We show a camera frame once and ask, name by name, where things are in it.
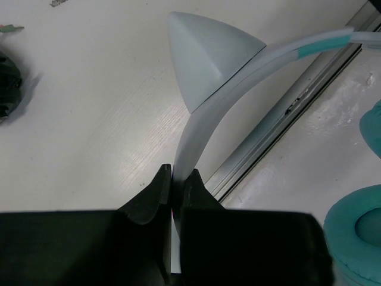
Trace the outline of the black headphones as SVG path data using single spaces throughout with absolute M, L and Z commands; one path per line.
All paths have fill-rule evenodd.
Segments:
M 21 85 L 23 80 L 17 66 L 1 52 L 1 122 L 21 103 Z

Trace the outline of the teal cat-ear headphones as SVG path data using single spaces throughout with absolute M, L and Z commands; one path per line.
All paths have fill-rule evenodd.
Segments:
M 173 219 L 180 238 L 185 182 L 225 114 L 256 84 L 290 62 L 356 41 L 380 49 L 380 34 L 351 27 L 266 45 L 226 23 L 195 14 L 168 16 L 170 55 L 190 118 L 173 167 Z M 323 230 L 333 271 L 350 285 L 380 284 L 380 186 L 359 189 L 328 211 Z

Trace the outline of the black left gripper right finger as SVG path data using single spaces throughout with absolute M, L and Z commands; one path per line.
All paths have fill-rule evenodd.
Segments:
M 225 209 L 194 170 L 185 182 L 180 267 L 185 285 L 333 285 L 322 227 L 300 212 Z

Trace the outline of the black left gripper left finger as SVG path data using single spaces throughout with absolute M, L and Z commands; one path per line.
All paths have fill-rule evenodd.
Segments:
M 2 285 L 167 285 L 171 167 L 115 210 L 1 214 Z

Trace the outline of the aluminium front rail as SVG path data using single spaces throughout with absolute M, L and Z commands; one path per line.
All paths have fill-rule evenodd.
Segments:
M 369 44 L 356 41 L 314 57 L 308 68 L 206 182 L 206 188 L 218 201 L 223 201 L 235 189 L 365 47 Z

